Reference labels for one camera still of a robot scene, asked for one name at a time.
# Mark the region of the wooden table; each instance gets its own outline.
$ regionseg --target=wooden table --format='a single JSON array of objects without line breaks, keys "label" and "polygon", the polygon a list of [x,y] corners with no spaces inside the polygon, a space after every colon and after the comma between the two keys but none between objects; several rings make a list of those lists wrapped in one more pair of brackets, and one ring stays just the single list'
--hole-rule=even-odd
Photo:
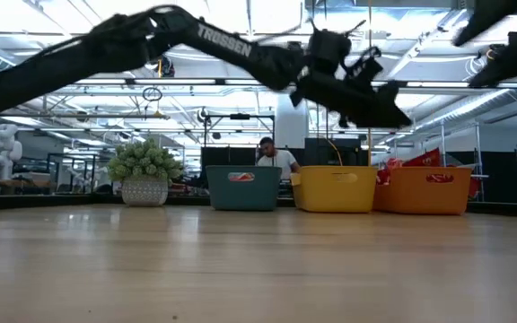
[{"label": "wooden table", "polygon": [[0,211],[0,322],[517,323],[517,218]]}]

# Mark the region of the man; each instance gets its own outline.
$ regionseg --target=man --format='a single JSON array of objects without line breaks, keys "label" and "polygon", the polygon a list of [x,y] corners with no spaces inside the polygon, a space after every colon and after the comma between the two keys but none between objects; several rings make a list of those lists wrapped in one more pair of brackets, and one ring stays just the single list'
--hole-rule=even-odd
[{"label": "man", "polygon": [[291,172],[299,172],[301,166],[291,152],[276,149],[275,142],[271,138],[264,137],[260,140],[260,150],[264,156],[258,160],[257,165],[280,167],[283,169],[281,179],[290,179]]}]

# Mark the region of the orange bin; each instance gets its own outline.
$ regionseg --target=orange bin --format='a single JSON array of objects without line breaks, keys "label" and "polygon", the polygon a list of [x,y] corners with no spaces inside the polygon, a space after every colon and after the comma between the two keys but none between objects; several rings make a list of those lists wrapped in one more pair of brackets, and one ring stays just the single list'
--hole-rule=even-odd
[{"label": "orange bin", "polygon": [[402,214],[456,214],[466,211],[470,168],[400,167],[390,184],[377,185],[373,209]]}]

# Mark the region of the ceiling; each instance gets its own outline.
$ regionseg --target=ceiling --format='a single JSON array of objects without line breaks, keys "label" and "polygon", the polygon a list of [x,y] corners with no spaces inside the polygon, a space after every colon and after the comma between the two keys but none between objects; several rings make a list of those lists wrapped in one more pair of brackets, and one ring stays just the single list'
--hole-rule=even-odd
[{"label": "ceiling", "polygon": [[[243,38],[251,40],[272,36],[302,24],[301,28],[291,34],[266,41],[281,45],[289,40],[299,40],[304,44],[308,42],[312,33],[312,26],[305,23],[308,17],[313,17],[317,28],[333,31],[346,31],[366,20],[367,23],[351,37],[353,49],[349,60],[354,62],[371,44],[380,47],[382,57],[379,58],[379,62],[384,71],[377,80],[395,78],[420,82],[463,82],[483,66],[484,59],[477,59],[479,51],[485,51],[489,44],[506,43],[507,33],[517,31],[517,15],[510,16],[466,47],[455,48],[451,45],[451,39],[456,30],[464,26],[469,18],[467,12],[452,10],[451,6],[455,1],[408,0],[401,5],[399,0],[373,0],[372,18],[369,16],[368,2],[328,0],[325,6],[325,1],[309,0],[5,0],[0,1],[0,61],[4,62],[0,64],[0,70],[20,64],[43,48],[84,34],[93,25],[115,13],[137,13],[158,4],[180,5],[194,16],[205,17],[207,22],[229,32],[238,32]],[[444,32],[436,31],[438,27],[443,27]],[[174,64],[175,78],[250,79],[240,68],[193,48],[177,46],[167,52],[167,55]],[[343,71],[337,71],[337,76],[342,73]],[[98,74],[94,77],[143,79],[154,78],[156,75],[154,71],[143,67],[123,74]],[[158,102],[145,101],[141,87],[128,89],[120,85],[105,84],[72,86],[50,93],[45,99],[32,100],[19,109],[8,112],[33,115],[44,111],[46,114],[65,115],[86,111],[93,115],[119,115],[119,118],[89,118],[84,122],[74,118],[39,118],[37,122],[45,127],[54,128],[94,128],[97,130],[96,134],[83,135],[78,130],[53,133],[68,138],[91,135],[93,139],[107,144],[117,142],[120,136],[116,136],[116,132],[101,132],[103,128],[158,131],[159,135],[165,136],[165,140],[170,139],[166,141],[167,144],[196,150],[203,141],[200,133],[202,124],[197,120],[197,114],[200,114],[202,107],[206,107],[206,110],[213,114],[274,115],[276,109],[282,109],[277,107],[278,96],[287,95],[268,92],[260,86],[196,83],[188,85],[186,81],[183,83],[157,85],[164,94]],[[478,95],[474,92],[456,90],[449,86],[440,86],[437,89],[405,91],[398,96],[397,104],[419,123],[469,94]],[[85,92],[92,92],[94,95],[84,95]],[[317,111],[316,105],[311,103],[308,107],[311,135],[325,132],[327,125],[330,130],[338,131],[337,116],[330,114],[327,121],[324,108]],[[517,101],[507,110],[498,108],[500,107],[492,111],[493,118],[495,114],[509,113],[512,109],[517,109]],[[151,115],[157,110],[171,119],[124,118],[136,114]],[[318,120],[318,125],[313,122],[315,119]],[[476,119],[485,120],[484,116],[476,116]],[[517,118],[515,122],[508,120],[501,122],[513,122],[517,125]],[[35,127],[29,125],[30,122],[23,122],[23,125]],[[272,126],[269,122],[262,124],[255,119],[240,121],[226,118],[215,128],[223,130],[222,139],[209,138],[209,142],[256,144],[261,136],[268,134]],[[184,129],[195,131],[185,134]],[[137,133],[137,136],[139,135],[146,136],[145,133]],[[388,138],[388,135],[377,135],[372,139],[388,142],[385,140]]]}]

